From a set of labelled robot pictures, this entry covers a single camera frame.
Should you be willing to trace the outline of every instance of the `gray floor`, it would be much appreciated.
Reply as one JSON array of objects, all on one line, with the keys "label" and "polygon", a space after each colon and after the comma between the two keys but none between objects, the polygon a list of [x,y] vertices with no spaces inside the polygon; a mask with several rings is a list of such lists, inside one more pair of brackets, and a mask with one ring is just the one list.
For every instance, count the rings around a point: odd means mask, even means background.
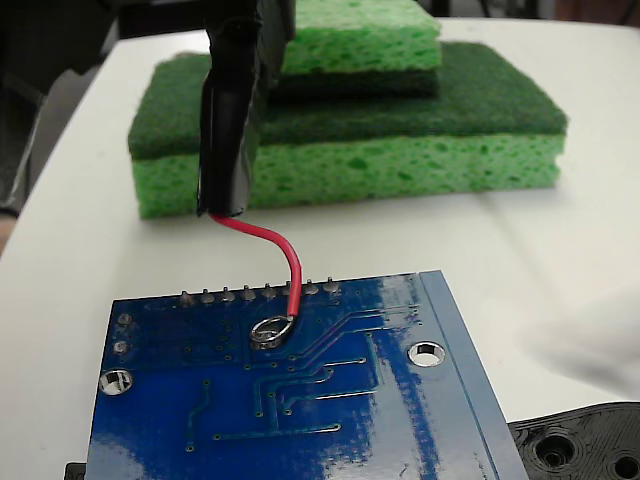
[{"label": "gray floor", "polygon": [[[547,0],[546,2],[542,0],[542,9],[550,10],[549,7],[544,7],[544,5],[549,4],[552,7],[552,2],[553,0]],[[505,5],[506,0],[492,0],[490,3],[493,15],[502,16],[500,7]],[[478,0],[452,0],[451,8],[451,13],[454,17],[482,16]],[[47,103],[41,113],[29,171],[22,179],[22,187],[12,205],[16,210],[20,211],[22,209],[55,144],[98,70],[99,66],[96,66],[84,75],[68,71],[56,81],[51,89]]]}]

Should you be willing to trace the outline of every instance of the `blue circuit board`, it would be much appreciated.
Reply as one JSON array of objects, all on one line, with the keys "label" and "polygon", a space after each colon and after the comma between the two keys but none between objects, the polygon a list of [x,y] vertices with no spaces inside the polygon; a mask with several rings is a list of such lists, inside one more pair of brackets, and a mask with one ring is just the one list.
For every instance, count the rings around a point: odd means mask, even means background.
[{"label": "blue circuit board", "polygon": [[114,302],[86,478],[526,479],[442,275],[336,283],[273,350],[282,287]]}]

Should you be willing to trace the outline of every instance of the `dark green scouring pad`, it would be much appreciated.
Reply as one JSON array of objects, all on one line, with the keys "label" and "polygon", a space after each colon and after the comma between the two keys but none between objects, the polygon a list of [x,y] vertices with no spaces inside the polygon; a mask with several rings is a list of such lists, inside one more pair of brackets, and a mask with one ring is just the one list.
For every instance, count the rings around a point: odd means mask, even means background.
[{"label": "dark green scouring pad", "polygon": [[[443,44],[442,52],[438,98],[271,105],[251,206],[552,186],[562,111],[486,46]],[[195,210],[193,85],[208,65],[185,68],[185,60],[158,67],[130,133],[143,217]]]}]

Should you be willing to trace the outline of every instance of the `black cable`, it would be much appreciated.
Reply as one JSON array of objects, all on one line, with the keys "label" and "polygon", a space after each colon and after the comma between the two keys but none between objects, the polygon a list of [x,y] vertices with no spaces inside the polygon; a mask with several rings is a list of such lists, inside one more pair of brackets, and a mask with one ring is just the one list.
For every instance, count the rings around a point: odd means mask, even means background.
[{"label": "black cable", "polygon": [[638,0],[631,0],[618,24],[626,25],[631,20],[631,15],[636,11],[636,8],[638,8]]},{"label": "black cable", "polygon": [[491,18],[491,10],[489,10],[489,3],[487,2],[487,0],[479,1],[480,6],[482,7],[482,13],[484,14],[485,18]]}]

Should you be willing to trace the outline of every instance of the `blurry background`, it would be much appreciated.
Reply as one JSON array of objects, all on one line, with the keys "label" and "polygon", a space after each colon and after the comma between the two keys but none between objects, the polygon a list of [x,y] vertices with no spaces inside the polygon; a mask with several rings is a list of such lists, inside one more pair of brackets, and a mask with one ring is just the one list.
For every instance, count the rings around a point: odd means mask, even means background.
[{"label": "blurry background", "polygon": [[[58,138],[87,91],[91,81],[116,41],[158,33],[197,28],[194,5],[199,0],[126,0],[102,48],[100,59],[88,72],[64,73],[51,89],[41,112],[33,150],[19,188],[9,205],[0,210],[0,221],[7,214],[19,214]],[[419,0],[436,17],[510,17],[556,19],[640,27],[638,0]],[[0,252],[3,235],[0,231]]]}]

